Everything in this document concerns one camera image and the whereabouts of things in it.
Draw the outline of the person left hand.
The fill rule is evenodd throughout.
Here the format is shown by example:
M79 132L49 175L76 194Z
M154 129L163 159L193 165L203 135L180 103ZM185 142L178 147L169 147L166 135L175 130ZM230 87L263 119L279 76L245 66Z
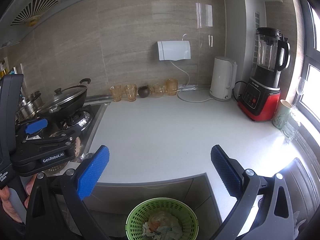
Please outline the person left hand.
M27 193L27 198L24 201L24 206L27 209L29 204L29 199L31 195L31 191L36 179L36 174L32 177L22 177L24 181L26 181L25 185L25 192ZM14 221L18 223L25 223L26 215L24 215L22 218L20 215L16 212L15 208L13 207L12 203L10 202L10 190L8 186L5 186L3 189L1 189L1 201L2 201L2 207L3 210L11 217Z

